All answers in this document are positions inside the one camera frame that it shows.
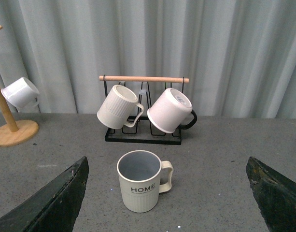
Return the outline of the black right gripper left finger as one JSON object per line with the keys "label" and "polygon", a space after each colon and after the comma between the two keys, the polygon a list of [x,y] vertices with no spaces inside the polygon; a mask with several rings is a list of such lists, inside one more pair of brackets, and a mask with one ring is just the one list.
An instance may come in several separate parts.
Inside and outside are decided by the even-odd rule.
{"label": "black right gripper left finger", "polygon": [[71,232],[89,174],[82,157],[18,207],[0,218],[0,232]]}

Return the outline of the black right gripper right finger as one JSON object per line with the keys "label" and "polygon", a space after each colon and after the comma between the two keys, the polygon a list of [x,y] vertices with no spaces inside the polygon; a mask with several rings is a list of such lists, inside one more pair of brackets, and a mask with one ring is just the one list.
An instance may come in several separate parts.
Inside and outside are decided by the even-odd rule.
{"label": "black right gripper right finger", "polygon": [[246,174],[268,230],[296,232],[296,182],[255,157],[249,157]]}

